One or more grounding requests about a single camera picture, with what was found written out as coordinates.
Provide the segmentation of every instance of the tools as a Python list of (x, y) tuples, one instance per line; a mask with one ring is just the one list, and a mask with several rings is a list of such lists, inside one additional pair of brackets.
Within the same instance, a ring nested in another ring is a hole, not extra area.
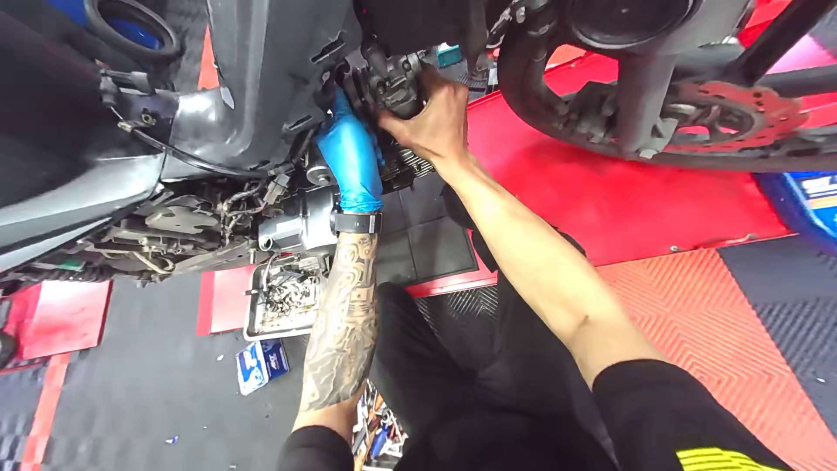
[(403, 455), (407, 433), (369, 380), (357, 403), (357, 424), (352, 431), (355, 471), (391, 469)]

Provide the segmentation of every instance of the watch strap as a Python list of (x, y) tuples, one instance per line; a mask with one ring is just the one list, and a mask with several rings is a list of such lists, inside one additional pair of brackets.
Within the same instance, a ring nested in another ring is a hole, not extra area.
[(333, 213), (334, 231), (349, 234), (376, 234), (381, 231), (383, 215), (375, 212), (370, 215), (347, 215)]

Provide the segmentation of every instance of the gloved hand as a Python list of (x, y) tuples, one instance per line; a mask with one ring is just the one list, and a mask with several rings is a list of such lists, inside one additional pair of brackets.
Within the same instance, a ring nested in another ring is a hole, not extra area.
[(316, 139), (323, 158), (340, 187), (340, 207), (346, 212), (380, 210), (381, 177), (377, 166), (380, 148), (366, 126), (357, 119), (343, 90), (334, 93), (333, 118)]

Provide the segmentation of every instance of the tire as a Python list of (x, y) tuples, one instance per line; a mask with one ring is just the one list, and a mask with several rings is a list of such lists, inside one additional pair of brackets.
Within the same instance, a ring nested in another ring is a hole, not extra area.
[(560, 38), (558, 34), (548, 34), (546, 38), (534, 37), (527, 34), (521, 25), (512, 22), (503, 39), (497, 65), (500, 90), (511, 110), (526, 124), (550, 137), (614, 158), (676, 167), (756, 173), (837, 170), (837, 153), (833, 148), (816, 155), (771, 155), (769, 158), (737, 153), (664, 151), (651, 159), (644, 159), (624, 156), (614, 142), (591, 143), (584, 136), (564, 131), (554, 124), (557, 116), (554, 108), (560, 99), (548, 89), (542, 78), (548, 54), (541, 60), (532, 58), (534, 51), (552, 51), (561, 45)]
[(18, 352), (18, 340), (5, 332), (0, 331), (0, 370), (12, 361)]
[[(115, 18), (142, 26), (162, 42), (162, 47), (147, 48), (119, 34), (102, 17), (101, 6), (105, 6), (105, 10)], [(135, 0), (85, 0), (85, 16), (96, 36), (135, 60), (171, 62), (182, 53), (180, 39), (172, 27), (160, 15)]]

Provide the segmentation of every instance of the sleeve tattoo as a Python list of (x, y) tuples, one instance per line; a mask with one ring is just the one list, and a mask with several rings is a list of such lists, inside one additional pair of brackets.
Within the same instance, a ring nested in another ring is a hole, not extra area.
[(351, 399), (364, 384), (377, 340), (377, 235), (340, 234), (308, 341), (300, 411)]

